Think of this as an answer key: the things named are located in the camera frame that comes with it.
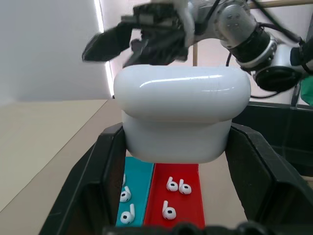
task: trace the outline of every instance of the white charging case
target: white charging case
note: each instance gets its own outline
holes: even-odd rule
[[[136,65],[114,81],[127,148],[153,163],[205,163],[225,150],[249,102],[248,75],[230,67]]]

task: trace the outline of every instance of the wooden pole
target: wooden pole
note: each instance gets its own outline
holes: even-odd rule
[[[198,43],[194,44],[192,52],[192,66],[198,66]]]

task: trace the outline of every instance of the white earbud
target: white earbud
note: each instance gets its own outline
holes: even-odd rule
[[[131,191],[127,186],[125,186],[125,191],[121,192],[120,202],[128,202],[132,197]]]
[[[170,176],[170,178],[168,178],[166,188],[167,188],[167,190],[169,190],[171,192],[176,192],[178,190],[178,185],[176,182],[173,181],[172,176]]]
[[[135,219],[135,205],[131,204],[130,205],[131,211],[124,211],[121,215],[121,222],[123,224],[130,224],[134,221]]]
[[[125,182],[126,182],[126,175],[124,174],[124,176],[123,176],[123,185],[122,185],[122,187],[124,187]]]
[[[191,194],[191,187],[188,184],[184,184],[184,180],[179,181],[179,191],[182,194]]]
[[[164,219],[175,219],[176,218],[176,210],[173,207],[168,207],[168,201],[164,201],[162,215]]]

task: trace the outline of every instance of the robotic arm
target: robotic arm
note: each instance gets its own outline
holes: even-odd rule
[[[264,27],[281,31],[300,46],[283,43]],[[141,40],[130,42],[133,29],[141,30]],[[209,38],[219,39],[243,70],[255,72],[253,78],[266,91],[284,92],[313,68],[313,39],[305,43],[277,24],[256,22],[245,0],[152,0],[135,6],[134,14],[122,16],[116,27],[95,35],[82,57],[109,61],[131,47],[133,54],[125,67],[168,65],[186,61],[188,48]]]

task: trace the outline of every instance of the green object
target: green object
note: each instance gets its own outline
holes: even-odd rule
[[[313,76],[309,76],[301,82],[301,99],[313,106]]]

